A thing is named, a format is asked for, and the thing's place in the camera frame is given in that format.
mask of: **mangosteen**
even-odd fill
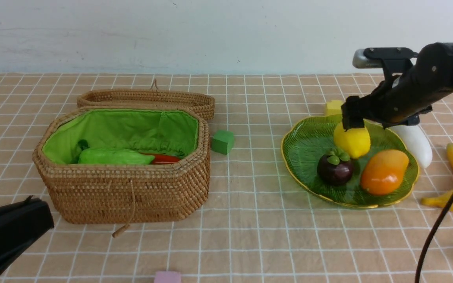
[[[318,176],[332,186],[341,186],[352,178],[354,165],[349,154],[335,147],[318,161]]]

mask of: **wicker basket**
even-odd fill
[[[43,146],[58,127],[102,106],[79,108],[58,118],[33,152],[33,162],[62,217],[72,224],[167,222],[186,218],[208,197],[210,176],[207,122],[185,107],[144,107],[181,110],[198,120],[197,148],[177,163],[167,165],[58,165]],[[122,105],[109,109],[141,109]]]
[[[159,90],[156,79],[148,90],[109,88],[80,95],[78,107],[142,104],[146,106],[185,106],[204,120],[214,118],[214,97],[202,93]]]

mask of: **red vegetable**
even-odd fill
[[[172,164],[172,163],[176,163],[181,160],[175,156],[170,156],[170,155],[165,155],[165,154],[153,154],[153,153],[145,153],[145,154],[155,156],[155,159],[153,159],[153,161],[151,162],[152,165]]]

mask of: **yellow cube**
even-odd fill
[[[342,104],[343,102],[341,100],[326,102],[325,116],[342,114]]]

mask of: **green cube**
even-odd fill
[[[224,130],[219,130],[212,136],[211,149],[214,152],[227,155],[232,147],[234,147],[234,133]]]

